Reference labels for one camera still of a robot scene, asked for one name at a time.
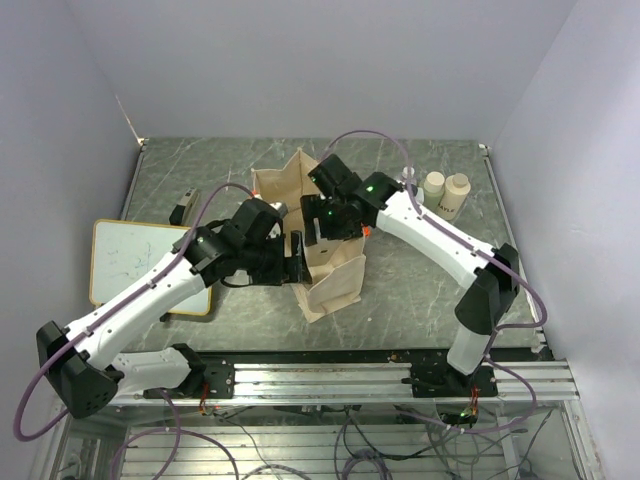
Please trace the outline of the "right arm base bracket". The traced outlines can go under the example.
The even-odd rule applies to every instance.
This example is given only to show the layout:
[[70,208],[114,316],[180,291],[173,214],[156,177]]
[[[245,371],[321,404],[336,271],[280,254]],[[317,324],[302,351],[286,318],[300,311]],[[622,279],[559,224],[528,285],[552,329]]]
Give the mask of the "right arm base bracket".
[[498,388],[494,370],[480,367],[472,375],[463,375],[448,365],[413,365],[401,383],[411,387],[414,398],[496,397]]

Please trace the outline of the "clear bottle white cap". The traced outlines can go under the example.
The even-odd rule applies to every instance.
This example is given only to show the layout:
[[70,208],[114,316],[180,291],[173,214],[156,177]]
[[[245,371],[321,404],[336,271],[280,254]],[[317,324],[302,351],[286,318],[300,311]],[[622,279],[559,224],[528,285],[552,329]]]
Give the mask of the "clear bottle white cap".
[[399,176],[399,182],[405,189],[415,187],[415,169],[413,167],[405,166]]

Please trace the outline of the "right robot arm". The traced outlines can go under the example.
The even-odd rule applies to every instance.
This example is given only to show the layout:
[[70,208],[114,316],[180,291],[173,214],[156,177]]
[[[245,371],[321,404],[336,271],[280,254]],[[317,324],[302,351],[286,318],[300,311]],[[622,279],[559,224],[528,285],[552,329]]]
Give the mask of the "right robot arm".
[[476,383],[491,335],[519,293],[517,250],[495,248],[465,234],[422,206],[417,190],[382,172],[366,179],[335,154],[308,173],[317,194],[301,197],[304,240],[351,240],[370,227],[410,245],[444,269],[465,292],[454,309],[459,326],[440,373],[450,394],[465,394]]

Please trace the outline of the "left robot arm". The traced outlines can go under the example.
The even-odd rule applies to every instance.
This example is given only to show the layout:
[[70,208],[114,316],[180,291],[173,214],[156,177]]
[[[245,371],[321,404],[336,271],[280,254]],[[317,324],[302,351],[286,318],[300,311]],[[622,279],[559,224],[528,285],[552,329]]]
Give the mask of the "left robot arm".
[[143,277],[92,313],[36,333],[44,375],[69,414],[89,417],[114,397],[166,389],[192,397],[208,384],[207,365],[185,344],[126,354],[129,341],[179,303],[243,271],[252,286],[308,283],[303,234],[258,198],[234,216],[188,231]]

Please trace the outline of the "beige bottle wooden cap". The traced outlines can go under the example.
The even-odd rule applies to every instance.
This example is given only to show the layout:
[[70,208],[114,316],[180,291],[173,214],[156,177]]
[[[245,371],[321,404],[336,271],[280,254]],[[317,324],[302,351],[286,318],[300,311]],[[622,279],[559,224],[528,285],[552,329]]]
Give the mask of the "beige bottle wooden cap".
[[443,195],[436,208],[436,213],[444,220],[455,219],[471,190],[469,178],[456,173],[445,179]]
[[439,171],[429,172],[422,184],[422,204],[435,212],[444,194],[445,177]]

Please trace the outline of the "beige canvas tote bag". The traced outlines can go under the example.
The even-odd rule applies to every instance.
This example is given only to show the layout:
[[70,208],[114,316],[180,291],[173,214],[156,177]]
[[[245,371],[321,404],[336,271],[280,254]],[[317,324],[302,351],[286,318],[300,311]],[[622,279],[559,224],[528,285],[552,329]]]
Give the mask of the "beige canvas tote bag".
[[[308,177],[317,161],[299,149],[281,169],[252,171],[253,190],[268,203],[283,202],[288,207],[284,232],[304,231],[300,198],[320,190]],[[366,256],[363,253],[338,267],[309,267],[312,282],[294,284],[292,289],[308,322],[334,313],[360,300],[364,282]]]

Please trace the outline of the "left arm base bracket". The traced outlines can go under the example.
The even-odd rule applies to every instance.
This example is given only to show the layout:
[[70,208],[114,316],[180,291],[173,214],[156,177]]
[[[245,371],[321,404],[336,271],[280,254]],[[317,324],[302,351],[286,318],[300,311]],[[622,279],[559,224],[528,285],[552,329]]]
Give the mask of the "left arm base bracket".
[[235,369],[222,358],[207,359],[192,370],[177,387],[163,387],[172,399],[231,399]]

